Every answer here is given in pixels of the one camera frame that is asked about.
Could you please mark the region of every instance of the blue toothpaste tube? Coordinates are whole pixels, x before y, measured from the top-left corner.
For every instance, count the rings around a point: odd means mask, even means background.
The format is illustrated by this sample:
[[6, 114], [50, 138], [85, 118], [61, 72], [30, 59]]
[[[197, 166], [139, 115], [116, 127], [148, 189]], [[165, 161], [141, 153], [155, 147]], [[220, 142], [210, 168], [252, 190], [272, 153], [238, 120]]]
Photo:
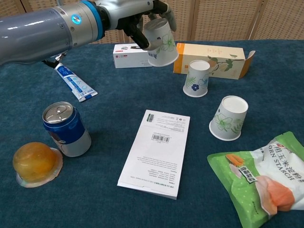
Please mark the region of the blue toothpaste tube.
[[68, 85], [72, 93], [78, 99], [79, 102], [85, 101], [98, 93], [88, 86], [81, 78], [75, 75], [69, 68], [65, 65], [59, 63], [55, 67], [56, 72]]

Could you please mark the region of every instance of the upside-down paper cup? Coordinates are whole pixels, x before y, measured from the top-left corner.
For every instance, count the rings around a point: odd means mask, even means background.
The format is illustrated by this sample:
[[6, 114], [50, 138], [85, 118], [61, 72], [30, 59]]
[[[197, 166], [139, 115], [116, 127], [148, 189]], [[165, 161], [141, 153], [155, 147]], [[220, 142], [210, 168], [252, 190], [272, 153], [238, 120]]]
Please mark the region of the upside-down paper cup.
[[191, 97], [202, 97], [208, 92], [210, 64], [204, 60], [194, 60], [189, 63], [183, 91]]
[[150, 42], [162, 40], [160, 47], [148, 51], [148, 61], [151, 66], [164, 67], [177, 60], [179, 54], [167, 19], [160, 18], [149, 21], [144, 26], [144, 33]]
[[226, 96], [222, 99], [217, 112], [209, 123], [210, 132], [224, 141], [236, 140], [247, 114], [248, 103], [238, 96]]

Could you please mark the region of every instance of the plastic bag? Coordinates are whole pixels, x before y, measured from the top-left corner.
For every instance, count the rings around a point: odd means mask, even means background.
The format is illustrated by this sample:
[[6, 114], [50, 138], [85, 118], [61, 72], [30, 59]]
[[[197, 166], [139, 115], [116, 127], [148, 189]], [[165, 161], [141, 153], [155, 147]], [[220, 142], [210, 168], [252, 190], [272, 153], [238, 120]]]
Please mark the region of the plastic bag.
[[304, 147], [292, 132], [255, 151], [208, 156], [244, 228], [258, 228], [277, 211], [304, 210]]

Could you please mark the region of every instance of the blue tablecloth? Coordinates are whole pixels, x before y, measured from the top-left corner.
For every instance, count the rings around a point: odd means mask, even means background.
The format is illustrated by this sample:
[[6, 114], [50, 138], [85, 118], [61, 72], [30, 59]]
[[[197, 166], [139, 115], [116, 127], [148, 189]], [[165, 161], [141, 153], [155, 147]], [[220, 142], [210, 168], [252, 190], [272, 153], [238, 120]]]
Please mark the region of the blue tablecloth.
[[[115, 69], [114, 44], [86, 45], [63, 63], [99, 94], [79, 103], [57, 73], [42, 63], [0, 67], [0, 227], [241, 227], [228, 193], [207, 162], [209, 154], [255, 150], [292, 131], [304, 144], [304, 41], [187, 42], [256, 50], [240, 80], [210, 78], [202, 98], [183, 93], [185, 75], [173, 65]], [[238, 95], [249, 104], [239, 139], [209, 132], [221, 99]], [[56, 147], [42, 125], [50, 104], [67, 101], [92, 137], [83, 156], [64, 156], [53, 181], [27, 189], [17, 184], [15, 151], [38, 141]], [[191, 117], [177, 200], [117, 187], [146, 109]], [[263, 227], [302, 228], [303, 211], [279, 212]]]

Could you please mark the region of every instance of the orange jelly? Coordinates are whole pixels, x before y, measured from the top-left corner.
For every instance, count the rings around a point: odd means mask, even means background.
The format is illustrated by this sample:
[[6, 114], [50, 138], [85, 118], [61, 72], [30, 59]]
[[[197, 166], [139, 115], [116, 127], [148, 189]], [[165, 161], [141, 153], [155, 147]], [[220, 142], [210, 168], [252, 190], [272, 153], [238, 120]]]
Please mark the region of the orange jelly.
[[21, 146], [14, 154], [13, 167], [26, 182], [39, 182], [48, 178], [58, 165], [58, 156], [41, 142]]

